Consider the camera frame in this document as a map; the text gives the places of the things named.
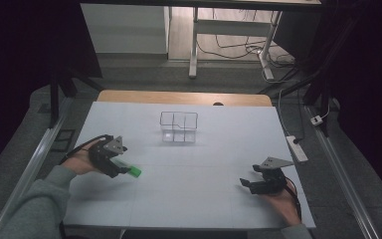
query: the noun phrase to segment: gray carpet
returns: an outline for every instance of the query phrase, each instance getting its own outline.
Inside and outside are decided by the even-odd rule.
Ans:
[[[144,66],[127,68],[102,68],[104,80],[96,80],[107,89],[136,91],[170,92],[208,92],[255,94],[268,86],[263,81],[259,67],[243,64],[231,67],[205,66],[198,69],[197,79],[188,79],[188,68],[181,64],[172,66]],[[288,69],[275,69],[277,78]],[[82,129],[84,120],[97,92],[80,81],[75,80],[79,93],[75,98],[71,112],[62,129],[72,129],[74,138],[69,147],[73,147]],[[282,84],[270,91],[277,93],[291,85]],[[13,190],[31,155],[47,126],[49,125],[49,88],[37,90],[31,97],[31,106],[25,119],[0,156],[0,210]],[[352,209],[337,183],[326,155],[309,123],[304,111],[299,116],[297,93],[292,93],[281,100],[281,113],[289,132],[297,137],[304,137],[300,142],[309,162],[296,166],[300,180],[317,228],[312,230],[315,238],[364,238]],[[338,108],[332,106],[329,114],[328,129],[330,139],[343,159],[352,182],[367,207],[382,238],[382,182],[373,168],[352,142],[342,132],[337,123]],[[53,149],[60,148],[55,143]],[[45,160],[38,178],[44,177],[49,170],[59,163],[63,153],[51,151]],[[118,238],[119,231],[113,228],[68,228],[68,234],[89,236],[90,238]],[[283,238],[277,231],[251,231],[248,238]]]

